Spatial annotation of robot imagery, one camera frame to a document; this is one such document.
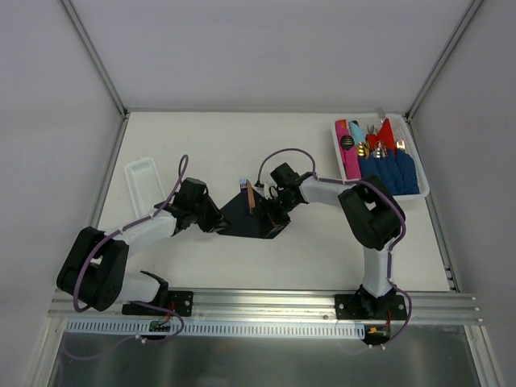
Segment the dark purple fork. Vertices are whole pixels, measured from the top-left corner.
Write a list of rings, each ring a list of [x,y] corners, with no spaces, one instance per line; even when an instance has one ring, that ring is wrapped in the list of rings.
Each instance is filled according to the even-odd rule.
[[[248,194],[248,179],[240,178],[239,179],[240,191],[242,194]]]

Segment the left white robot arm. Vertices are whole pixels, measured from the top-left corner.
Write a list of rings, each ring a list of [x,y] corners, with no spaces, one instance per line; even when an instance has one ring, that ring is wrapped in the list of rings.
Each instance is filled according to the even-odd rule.
[[[229,222],[209,195],[206,183],[191,177],[150,213],[111,232],[82,229],[56,279],[59,290],[73,297],[73,308],[104,311],[116,302],[164,313],[170,304],[169,283],[147,271],[129,273],[131,257],[154,243],[196,225],[205,233],[223,231]]]

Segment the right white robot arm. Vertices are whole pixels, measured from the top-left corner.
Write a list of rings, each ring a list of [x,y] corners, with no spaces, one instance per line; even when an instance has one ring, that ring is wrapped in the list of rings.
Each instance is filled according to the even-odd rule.
[[[378,177],[340,181],[302,175],[286,163],[271,172],[276,194],[256,199],[250,214],[278,233],[289,222],[289,212],[301,204],[340,208],[352,234],[364,248],[364,277],[356,293],[344,305],[353,313],[380,318],[397,296],[392,280],[393,248],[406,233],[406,217]]]

